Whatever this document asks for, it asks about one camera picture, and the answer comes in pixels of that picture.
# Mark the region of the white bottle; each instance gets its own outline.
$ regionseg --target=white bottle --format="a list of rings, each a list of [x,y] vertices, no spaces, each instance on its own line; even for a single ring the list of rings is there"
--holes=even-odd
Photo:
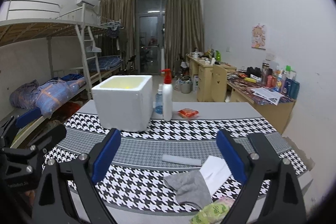
[[[170,121],[173,117],[173,86],[171,84],[170,69],[162,70],[165,72],[165,80],[162,89],[163,119]]]

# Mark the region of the green bottle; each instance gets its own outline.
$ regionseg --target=green bottle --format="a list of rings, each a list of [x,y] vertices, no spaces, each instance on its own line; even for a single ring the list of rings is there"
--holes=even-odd
[[[221,53],[219,51],[216,51],[216,60],[221,61]]]

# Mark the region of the paper document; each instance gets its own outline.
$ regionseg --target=paper document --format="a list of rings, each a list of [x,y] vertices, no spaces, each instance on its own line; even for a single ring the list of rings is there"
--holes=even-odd
[[[278,105],[280,98],[283,97],[281,93],[275,90],[272,90],[270,88],[257,88],[257,89],[251,89],[251,90],[253,91],[253,95],[264,98],[275,105]]]
[[[212,196],[231,176],[230,168],[224,159],[209,156],[199,170]]]

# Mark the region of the metal ladder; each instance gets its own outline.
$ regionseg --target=metal ladder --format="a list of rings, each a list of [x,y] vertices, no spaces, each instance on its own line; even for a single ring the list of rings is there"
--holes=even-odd
[[[86,84],[87,84],[86,85],[87,95],[88,95],[88,99],[91,100],[92,99],[92,82],[91,82],[91,80],[98,76],[99,77],[99,82],[101,83],[101,73],[100,73],[100,69],[99,69],[97,52],[94,52],[94,56],[92,56],[92,57],[87,57],[86,56],[85,41],[91,41],[91,46],[93,48],[96,47],[96,42],[95,42],[94,36],[92,35],[90,26],[86,27],[87,31],[89,33],[90,39],[87,39],[87,40],[84,39],[85,26],[83,26],[84,25],[83,23],[84,22],[82,22],[82,29],[80,31],[79,31],[79,27],[78,27],[77,24],[75,25],[75,30],[76,30],[76,33],[77,33],[77,36],[78,36],[79,43],[81,45],[83,72],[84,72],[84,77],[85,77]],[[91,59],[95,59],[97,73],[90,76],[87,61],[91,60]]]

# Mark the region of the plastic bag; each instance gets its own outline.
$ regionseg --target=plastic bag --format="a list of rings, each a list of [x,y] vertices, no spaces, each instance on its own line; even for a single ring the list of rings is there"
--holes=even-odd
[[[234,202],[234,199],[224,196],[206,205],[191,218],[190,224],[213,224],[219,222],[227,215]]]
[[[184,109],[179,110],[178,113],[181,117],[190,119],[198,115],[199,112],[197,110],[193,110],[190,108],[184,108]]]

